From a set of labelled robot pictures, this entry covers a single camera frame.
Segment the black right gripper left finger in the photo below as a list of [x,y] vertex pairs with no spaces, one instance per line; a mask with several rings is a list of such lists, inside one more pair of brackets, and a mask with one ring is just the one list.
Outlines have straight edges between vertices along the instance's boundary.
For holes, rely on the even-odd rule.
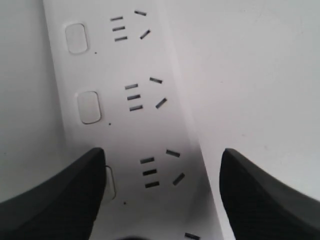
[[2,240],[88,240],[105,192],[105,152],[93,148],[0,204]]

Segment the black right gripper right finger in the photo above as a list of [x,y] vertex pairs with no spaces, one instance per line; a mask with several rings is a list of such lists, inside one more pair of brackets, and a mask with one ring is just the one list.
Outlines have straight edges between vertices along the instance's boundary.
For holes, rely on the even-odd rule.
[[237,240],[318,240],[319,201],[274,178],[235,149],[221,158],[219,192]]

